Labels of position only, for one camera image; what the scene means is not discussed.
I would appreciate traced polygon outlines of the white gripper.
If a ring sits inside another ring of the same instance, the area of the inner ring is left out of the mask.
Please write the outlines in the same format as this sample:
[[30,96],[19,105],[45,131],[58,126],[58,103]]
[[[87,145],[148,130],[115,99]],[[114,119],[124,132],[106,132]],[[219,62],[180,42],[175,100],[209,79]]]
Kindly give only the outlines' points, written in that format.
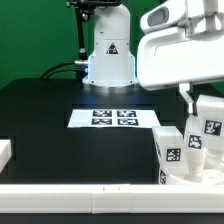
[[179,85],[179,93],[194,113],[191,84],[224,80],[224,32],[193,38],[172,27],[145,35],[138,46],[137,77],[146,90]]

